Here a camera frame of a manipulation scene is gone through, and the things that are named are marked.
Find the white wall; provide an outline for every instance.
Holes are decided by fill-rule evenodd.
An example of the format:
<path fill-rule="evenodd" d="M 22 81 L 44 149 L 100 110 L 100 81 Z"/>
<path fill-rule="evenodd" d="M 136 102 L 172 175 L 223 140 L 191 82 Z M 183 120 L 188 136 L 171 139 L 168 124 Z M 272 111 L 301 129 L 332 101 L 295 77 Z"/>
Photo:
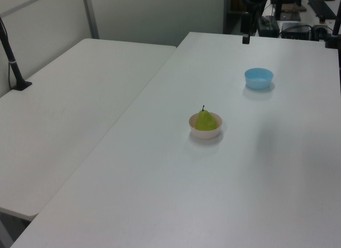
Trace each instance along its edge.
<path fill-rule="evenodd" d="M 83 0 L 39 0 L 2 19 L 24 79 L 91 37 Z M 0 47 L 0 97 L 9 91 L 7 72 Z"/>
<path fill-rule="evenodd" d="M 92 0 L 92 4 L 101 39 L 178 46 L 190 31 L 221 34 L 224 1 Z"/>

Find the keyboard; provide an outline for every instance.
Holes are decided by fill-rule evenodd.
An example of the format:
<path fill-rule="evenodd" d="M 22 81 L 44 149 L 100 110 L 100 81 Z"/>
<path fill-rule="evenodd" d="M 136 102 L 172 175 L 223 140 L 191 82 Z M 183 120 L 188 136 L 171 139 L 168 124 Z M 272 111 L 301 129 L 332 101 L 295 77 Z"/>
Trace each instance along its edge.
<path fill-rule="evenodd" d="M 323 16 L 325 19 L 336 19 L 334 12 L 324 0 L 308 0 L 308 2 L 319 18 Z"/>

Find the blue bowl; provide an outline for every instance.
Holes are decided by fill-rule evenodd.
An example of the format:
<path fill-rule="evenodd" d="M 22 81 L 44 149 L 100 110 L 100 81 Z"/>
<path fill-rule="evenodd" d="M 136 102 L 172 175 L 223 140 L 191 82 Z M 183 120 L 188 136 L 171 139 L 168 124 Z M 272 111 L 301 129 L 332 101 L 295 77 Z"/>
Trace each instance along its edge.
<path fill-rule="evenodd" d="M 252 89 L 266 89 L 270 87 L 273 73 L 263 68 L 253 68 L 245 72 L 246 86 Z"/>

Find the desk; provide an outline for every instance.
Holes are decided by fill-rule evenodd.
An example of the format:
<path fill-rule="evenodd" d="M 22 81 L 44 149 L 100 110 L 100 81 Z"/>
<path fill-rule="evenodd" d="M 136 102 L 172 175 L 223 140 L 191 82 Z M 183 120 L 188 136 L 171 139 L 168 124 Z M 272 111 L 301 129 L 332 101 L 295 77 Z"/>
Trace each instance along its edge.
<path fill-rule="evenodd" d="M 175 47 L 86 39 L 0 99 L 0 211 L 32 220 Z"/>
<path fill-rule="evenodd" d="M 326 3 L 336 15 L 339 4 L 340 4 L 340 0 L 329 1 Z M 300 22 L 300 23 L 308 24 L 310 26 L 320 25 L 319 18 L 316 17 L 316 13 L 308 5 L 308 0 L 302 0 L 302 5 L 306 7 L 307 11 L 299 13 L 299 16 L 301 17 L 301 21 L 278 21 L 278 26 L 280 28 L 280 31 L 282 31 L 282 24 L 284 22 L 290 22 L 290 23 Z M 266 3 L 265 7 L 267 7 L 267 6 L 269 6 L 269 7 L 264 10 L 263 16 L 268 16 L 268 15 L 271 15 L 271 13 L 272 13 L 272 5 L 270 5 L 270 0 L 268 0 L 268 2 Z M 335 24 L 335 20 L 327 19 L 325 24 L 322 24 L 322 25 L 328 26 L 330 29 L 333 29 L 334 24 Z"/>
<path fill-rule="evenodd" d="M 13 248 L 339 248 L 339 88 L 322 43 L 191 32 Z M 224 121 L 207 141 L 203 104 Z"/>

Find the green pear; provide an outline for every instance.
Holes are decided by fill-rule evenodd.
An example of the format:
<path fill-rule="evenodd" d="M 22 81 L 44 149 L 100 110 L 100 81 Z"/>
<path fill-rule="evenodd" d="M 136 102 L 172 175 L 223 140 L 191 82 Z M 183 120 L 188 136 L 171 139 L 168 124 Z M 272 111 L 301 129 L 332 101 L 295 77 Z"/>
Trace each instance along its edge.
<path fill-rule="evenodd" d="M 204 107 L 205 106 L 203 106 L 202 110 L 199 111 L 195 129 L 201 131 L 214 130 L 218 127 L 217 121 L 211 114 L 209 114 L 208 111 L 204 110 Z"/>

